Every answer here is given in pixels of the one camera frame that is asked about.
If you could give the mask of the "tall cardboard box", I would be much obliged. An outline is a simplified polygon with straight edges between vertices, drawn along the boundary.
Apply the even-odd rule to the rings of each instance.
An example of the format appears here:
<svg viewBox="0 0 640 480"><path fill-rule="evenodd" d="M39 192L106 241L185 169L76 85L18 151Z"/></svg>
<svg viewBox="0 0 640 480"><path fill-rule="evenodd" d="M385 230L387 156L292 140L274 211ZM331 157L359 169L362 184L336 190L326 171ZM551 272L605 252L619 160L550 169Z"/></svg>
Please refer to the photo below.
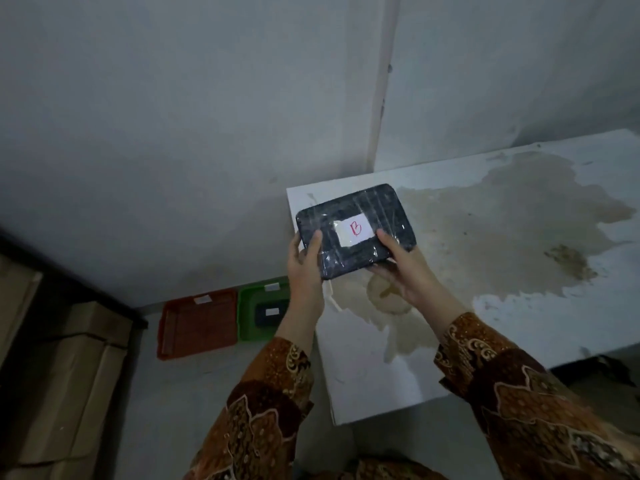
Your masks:
<svg viewBox="0 0 640 480"><path fill-rule="evenodd" d="M126 355L127 350L123 348L104 348L72 445L71 458L87 457L98 448Z"/></svg>
<svg viewBox="0 0 640 480"><path fill-rule="evenodd" d="M48 344L52 355L29 394L18 463L62 460L71 452L104 348L103 341L85 335Z"/></svg>

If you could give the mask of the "flat cardboard box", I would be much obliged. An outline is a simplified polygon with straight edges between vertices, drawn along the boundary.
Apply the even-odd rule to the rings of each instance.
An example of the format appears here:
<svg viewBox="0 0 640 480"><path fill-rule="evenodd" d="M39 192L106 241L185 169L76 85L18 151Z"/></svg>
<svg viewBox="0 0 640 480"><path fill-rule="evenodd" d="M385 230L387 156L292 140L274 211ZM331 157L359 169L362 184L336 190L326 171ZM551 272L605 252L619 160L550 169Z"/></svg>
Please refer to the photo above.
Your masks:
<svg viewBox="0 0 640 480"><path fill-rule="evenodd" d="M96 301L79 303L70 308L61 326L60 334L89 334L108 344L128 347L132 321L102 306Z"/></svg>

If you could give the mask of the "black packet white label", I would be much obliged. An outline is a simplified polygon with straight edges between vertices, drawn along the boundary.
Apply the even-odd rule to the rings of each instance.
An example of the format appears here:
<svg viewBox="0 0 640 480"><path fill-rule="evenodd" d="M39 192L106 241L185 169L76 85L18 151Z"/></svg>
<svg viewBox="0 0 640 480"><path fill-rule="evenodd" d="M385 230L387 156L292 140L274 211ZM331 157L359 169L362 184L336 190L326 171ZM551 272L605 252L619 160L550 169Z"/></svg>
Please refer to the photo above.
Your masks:
<svg viewBox="0 0 640 480"><path fill-rule="evenodd" d="M391 252L377 237L377 229L395 238L406 251L417 245L403 205L389 184L302 209L296 214L295 223L305 248L315 231L322 232L318 264L324 281L391 258Z"/></svg>

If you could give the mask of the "small black wrapped packet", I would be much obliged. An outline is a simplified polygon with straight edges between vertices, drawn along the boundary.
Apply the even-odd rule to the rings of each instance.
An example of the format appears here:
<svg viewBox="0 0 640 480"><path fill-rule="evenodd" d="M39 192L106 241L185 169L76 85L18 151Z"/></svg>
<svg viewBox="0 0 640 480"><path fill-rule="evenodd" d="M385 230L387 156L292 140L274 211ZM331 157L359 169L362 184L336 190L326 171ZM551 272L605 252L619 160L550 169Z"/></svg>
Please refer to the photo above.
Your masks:
<svg viewBox="0 0 640 480"><path fill-rule="evenodd" d="M289 299L259 303L255 306L253 322L257 328L276 328L289 307Z"/></svg>

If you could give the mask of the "person's right forearm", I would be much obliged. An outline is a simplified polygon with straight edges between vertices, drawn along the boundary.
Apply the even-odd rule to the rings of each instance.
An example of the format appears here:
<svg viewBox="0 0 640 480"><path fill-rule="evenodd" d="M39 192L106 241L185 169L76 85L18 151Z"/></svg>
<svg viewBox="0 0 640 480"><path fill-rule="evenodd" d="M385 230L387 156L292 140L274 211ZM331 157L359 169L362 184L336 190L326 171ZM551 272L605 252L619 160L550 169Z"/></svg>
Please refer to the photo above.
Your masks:
<svg viewBox="0 0 640 480"><path fill-rule="evenodd" d="M476 314L420 312L439 339L434 363L472 409L505 480L640 480L640 442L600 418L524 349Z"/></svg>

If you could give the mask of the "red plastic tray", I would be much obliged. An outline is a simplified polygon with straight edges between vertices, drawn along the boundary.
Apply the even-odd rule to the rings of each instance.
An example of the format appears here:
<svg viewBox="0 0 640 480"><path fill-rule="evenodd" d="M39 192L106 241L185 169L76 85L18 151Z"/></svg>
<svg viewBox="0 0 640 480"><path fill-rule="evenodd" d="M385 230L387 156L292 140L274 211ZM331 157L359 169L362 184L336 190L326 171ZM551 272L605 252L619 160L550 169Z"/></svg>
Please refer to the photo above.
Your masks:
<svg viewBox="0 0 640 480"><path fill-rule="evenodd" d="M237 337L237 291L225 289L167 301L156 356L167 361L230 347Z"/></svg>

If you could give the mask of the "person's left hand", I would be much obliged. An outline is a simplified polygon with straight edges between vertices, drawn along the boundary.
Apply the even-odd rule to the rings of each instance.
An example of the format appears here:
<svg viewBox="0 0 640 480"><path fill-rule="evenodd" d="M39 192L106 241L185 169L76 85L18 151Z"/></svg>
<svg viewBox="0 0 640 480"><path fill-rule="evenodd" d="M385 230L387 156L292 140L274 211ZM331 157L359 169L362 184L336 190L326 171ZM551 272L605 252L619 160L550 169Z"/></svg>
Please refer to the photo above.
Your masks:
<svg viewBox="0 0 640 480"><path fill-rule="evenodd" d="M287 275L291 290L290 307L310 320L317 321L324 311L324 297L320 269L303 264L304 251L298 249L300 234L295 234L287 253Z"/></svg>

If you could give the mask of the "person's right hand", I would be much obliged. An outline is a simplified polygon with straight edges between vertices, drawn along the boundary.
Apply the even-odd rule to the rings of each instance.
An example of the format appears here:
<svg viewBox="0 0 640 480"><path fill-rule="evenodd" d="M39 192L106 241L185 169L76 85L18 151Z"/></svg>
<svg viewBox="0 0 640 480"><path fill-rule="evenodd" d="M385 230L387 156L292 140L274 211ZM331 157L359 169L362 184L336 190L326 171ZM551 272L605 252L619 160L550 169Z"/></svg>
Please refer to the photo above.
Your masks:
<svg viewBox="0 0 640 480"><path fill-rule="evenodd" d="M400 296L420 311L433 328L444 323L446 316L460 314L457 300L438 281L418 247L406 250L405 260L390 257L368 270L395 286Z"/></svg>

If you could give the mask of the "green plastic tray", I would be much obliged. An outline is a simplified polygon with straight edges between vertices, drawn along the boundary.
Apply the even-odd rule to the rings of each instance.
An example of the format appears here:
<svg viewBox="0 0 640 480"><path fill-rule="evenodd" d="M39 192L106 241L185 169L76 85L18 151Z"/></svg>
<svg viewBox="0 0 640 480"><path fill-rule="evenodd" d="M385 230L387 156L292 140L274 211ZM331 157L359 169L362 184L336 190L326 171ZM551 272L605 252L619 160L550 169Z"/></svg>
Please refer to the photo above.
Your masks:
<svg viewBox="0 0 640 480"><path fill-rule="evenodd" d="M280 299L290 300L289 281L285 277L246 285L238 290L237 339L240 342L262 342L272 339L276 328L257 328L254 309L259 303Z"/></svg>

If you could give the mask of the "person's left forearm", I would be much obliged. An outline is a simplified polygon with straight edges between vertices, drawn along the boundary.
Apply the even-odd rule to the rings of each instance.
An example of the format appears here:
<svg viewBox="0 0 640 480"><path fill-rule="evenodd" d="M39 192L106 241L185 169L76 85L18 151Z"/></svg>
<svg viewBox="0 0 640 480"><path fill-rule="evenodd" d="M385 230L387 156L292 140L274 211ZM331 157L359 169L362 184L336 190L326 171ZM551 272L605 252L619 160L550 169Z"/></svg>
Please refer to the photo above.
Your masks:
<svg viewBox="0 0 640 480"><path fill-rule="evenodd" d="M313 403L306 348L322 307L294 305L232 389L182 480L292 480L300 425Z"/></svg>

